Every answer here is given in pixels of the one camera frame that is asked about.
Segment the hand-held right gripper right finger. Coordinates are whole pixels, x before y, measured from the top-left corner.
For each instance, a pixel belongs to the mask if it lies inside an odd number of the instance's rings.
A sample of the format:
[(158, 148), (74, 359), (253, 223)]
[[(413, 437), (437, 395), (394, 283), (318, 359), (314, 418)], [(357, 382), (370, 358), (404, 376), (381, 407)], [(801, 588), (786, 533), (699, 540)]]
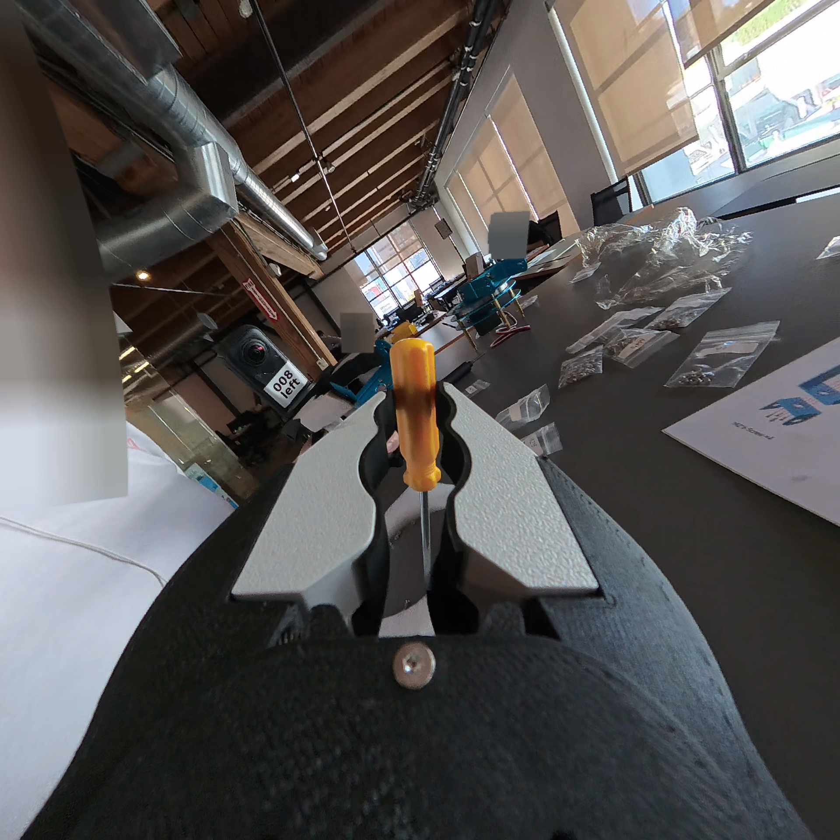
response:
[(598, 593), (545, 474), (551, 463), (449, 383), (437, 385), (437, 422), (454, 486), (429, 572), (435, 633), (475, 633), (499, 603)]

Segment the blue metal bracket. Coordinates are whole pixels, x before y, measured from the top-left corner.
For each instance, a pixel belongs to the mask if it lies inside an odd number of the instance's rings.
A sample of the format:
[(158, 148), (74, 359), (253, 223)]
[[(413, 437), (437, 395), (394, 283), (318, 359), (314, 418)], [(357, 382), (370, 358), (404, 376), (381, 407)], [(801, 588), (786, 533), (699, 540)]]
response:
[(330, 375), (330, 386), (355, 407), (379, 391), (392, 388), (391, 349), (388, 340), (377, 339), (373, 352), (356, 353), (337, 366)]

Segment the yellow-handled screwdriver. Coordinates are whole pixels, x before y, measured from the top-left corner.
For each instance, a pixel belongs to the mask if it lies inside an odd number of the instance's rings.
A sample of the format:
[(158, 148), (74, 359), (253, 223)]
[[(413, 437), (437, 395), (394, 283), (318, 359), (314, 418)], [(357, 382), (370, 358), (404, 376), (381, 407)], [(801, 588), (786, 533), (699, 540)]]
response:
[(433, 565), (429, 494), (441, 477), (437, 466), (439, 432), (434, 348), (423, 339), (403, 339), (393, 345), (390, 361), (396, 431), (405, 461), (403, 478), (409, 488), (419, 493), (423, 572), (428, 581)]

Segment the blue toy robot arm base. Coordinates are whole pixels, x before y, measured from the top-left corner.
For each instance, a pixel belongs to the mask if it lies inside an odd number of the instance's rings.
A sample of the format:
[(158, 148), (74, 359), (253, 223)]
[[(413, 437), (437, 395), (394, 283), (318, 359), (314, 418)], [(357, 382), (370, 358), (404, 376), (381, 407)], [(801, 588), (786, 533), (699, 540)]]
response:
[(478, 348), (472, 333), (481, 337), (494, 331), (496, 338), (490, 345), (494, 348), (531, 329), (517, 281), (527, 267), (525, 258), (501, 259), (458, 288), (450, 314), (475, 350)]

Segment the black desk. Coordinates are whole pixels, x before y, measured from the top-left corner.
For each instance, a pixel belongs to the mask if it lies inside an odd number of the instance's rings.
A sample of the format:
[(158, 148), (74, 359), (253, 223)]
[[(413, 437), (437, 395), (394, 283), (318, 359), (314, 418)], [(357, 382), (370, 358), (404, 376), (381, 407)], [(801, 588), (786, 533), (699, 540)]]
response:
[(838, 234), (838, 195), (740, 219), (752, 233), (732, 290), (682, 337), (634, 370), (558, 392), (565, 347), (606, 319), (570, 266), (536, 289), (529, 332), (489, 350), (464, 387), (495, 416), (539, 385), (563, 449), (554, 461), (656, 562), (696, 619), (742, 719), (818, 838), (838, 838), (838, 527), (663, 433), (725, 395), (665, 388), (703, 335), (779, 320), (741, 389), (838, 337), (838, 269), (816, 260)]

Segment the red white sign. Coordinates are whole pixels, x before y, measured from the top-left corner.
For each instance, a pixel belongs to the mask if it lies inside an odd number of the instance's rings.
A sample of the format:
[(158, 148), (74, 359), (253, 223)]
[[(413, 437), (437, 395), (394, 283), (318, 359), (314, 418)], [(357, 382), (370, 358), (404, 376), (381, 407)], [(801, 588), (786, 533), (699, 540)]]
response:
[(246, 291), (250, 299), (255, 303), (257, 308), (266, 316), (267, 319), (273, 322), (278, 321), (277, 310), (265, 297), (261, 286), (259, 286), (257, 283), (255, 283), (252, 279), (249, 278), (242, 281), (240, 285)]

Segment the wooden pillar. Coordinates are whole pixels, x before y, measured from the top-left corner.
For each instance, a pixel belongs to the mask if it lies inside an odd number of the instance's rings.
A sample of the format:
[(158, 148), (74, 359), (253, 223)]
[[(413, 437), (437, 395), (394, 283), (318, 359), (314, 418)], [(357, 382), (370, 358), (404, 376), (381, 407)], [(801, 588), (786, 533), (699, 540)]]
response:
[(280, 280), (247, 235), (234, 223), (222, 226), (207, 243), (239, 283), (252, 279), (277, 310), (278, 321), (269, 319), (290, 352), (293, 363), (312, 381), (335, 365), (335, 358), (309, 320), (291, 299)]

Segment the blue white cardboard box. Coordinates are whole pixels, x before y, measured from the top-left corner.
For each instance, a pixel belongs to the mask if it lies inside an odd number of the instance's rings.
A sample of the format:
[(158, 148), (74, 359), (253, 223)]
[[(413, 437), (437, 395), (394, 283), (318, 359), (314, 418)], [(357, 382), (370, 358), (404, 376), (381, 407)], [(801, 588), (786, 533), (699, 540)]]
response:
[(223, 498), (233, 509), (238, 509), (237, 501), (226, 492), (215, 478), (207, 474), (200, 465), (191, 464), (187, 466), (184, 469), (184, 474), (205, 489), (211, 491), (214, 495)]

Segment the person's white shirt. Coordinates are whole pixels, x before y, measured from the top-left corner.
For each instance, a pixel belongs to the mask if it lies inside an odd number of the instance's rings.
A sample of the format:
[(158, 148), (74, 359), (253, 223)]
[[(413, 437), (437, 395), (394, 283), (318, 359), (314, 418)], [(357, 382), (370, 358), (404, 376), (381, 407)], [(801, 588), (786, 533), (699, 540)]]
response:
[(141, 618), (234, 511), (126, 429), (126, 496), (36, 505), (14, 497), (2, 468), (2, 838), (25, 833)]

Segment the group of small zip bags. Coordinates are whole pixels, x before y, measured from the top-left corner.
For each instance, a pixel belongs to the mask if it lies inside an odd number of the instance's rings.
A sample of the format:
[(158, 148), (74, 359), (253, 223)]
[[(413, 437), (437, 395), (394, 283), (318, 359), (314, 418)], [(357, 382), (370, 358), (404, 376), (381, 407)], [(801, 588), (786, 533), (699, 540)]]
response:
[(667, 436), (667, 427), (838, 339), (838, 258), (816, 257), (826, 239), (759, 242), (725, 278), (729, 290), (692, 323), (619, 335), (618, 348), (603, 350), (601, 373), (563, 386), (563, 363), (586, 353), (567, 346), (607, 315), (589, 283), (549, 280), (539, 288), (532, 330), (476, 366), (489, 386), (474, 400), (493, 418), (547, 385), (547, 410), (515, 434), (555, 422), (563, 464), (599, 459), (617, 471), (670, 470), (693, 449)]

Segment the crumpled clear plastic bag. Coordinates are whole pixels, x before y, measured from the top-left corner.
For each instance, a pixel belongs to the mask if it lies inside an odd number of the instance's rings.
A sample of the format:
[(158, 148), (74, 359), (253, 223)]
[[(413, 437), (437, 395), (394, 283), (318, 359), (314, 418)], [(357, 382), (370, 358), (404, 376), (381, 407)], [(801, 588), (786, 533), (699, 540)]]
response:
[(595, 305), (604, 311), (674, 301), (724, 288), (752, 241), (751, 231), (697, 218), (686, 206), (656, 224), (590, 227), (576, 239), (581, 269), (572, 283), (593, 280)]

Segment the black ceiling pipes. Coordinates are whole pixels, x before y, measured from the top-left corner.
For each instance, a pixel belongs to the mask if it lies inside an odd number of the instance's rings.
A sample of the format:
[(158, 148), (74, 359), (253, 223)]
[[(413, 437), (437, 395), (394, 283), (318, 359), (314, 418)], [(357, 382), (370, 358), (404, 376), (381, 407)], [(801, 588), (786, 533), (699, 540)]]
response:
[(445, 152), (447, 140), (452, 133), (460, 103), (466, 97), (480, 51), (486, 41), (487, 32), (496, 14), (498, 1), (476, 1), (469, 31), (465, 39), (457, 70), (439, 122), (436, 138), (427, 157), (423, 175), (411, 200), (414, 208), (424, 208), (432, 191), (434, 175)]

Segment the long beige roller blind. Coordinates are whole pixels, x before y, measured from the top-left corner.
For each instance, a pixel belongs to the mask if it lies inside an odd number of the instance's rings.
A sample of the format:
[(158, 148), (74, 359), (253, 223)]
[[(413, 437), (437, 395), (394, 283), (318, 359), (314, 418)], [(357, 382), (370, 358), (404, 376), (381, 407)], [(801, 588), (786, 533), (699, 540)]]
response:
[(619, 175), (698, 141), (666, 2), (554, 2)]

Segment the short beige roller blind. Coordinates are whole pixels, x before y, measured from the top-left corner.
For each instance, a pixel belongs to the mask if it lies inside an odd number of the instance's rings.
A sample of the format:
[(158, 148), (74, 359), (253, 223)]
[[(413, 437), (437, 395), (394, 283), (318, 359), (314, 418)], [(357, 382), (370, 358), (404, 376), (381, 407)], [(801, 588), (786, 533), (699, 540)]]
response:
[(772, 1), (667, 1), (681, 63), (686, 69)]

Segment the silver air duct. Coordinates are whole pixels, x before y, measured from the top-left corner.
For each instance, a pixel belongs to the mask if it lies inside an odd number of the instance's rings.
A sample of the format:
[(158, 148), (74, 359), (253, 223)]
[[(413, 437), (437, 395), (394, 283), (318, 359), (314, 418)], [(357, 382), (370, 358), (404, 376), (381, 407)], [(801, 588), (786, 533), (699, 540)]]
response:
[(323, 261), (327, 249), (246, 163), (232, 135), (173, 67), (180, 50), (144, 1), (18, 1), (28, 32), (155, 131), (171, 149), (176, 182), (96, 228), (108, 282), (204, 241), (236, 218), (238, 197)]

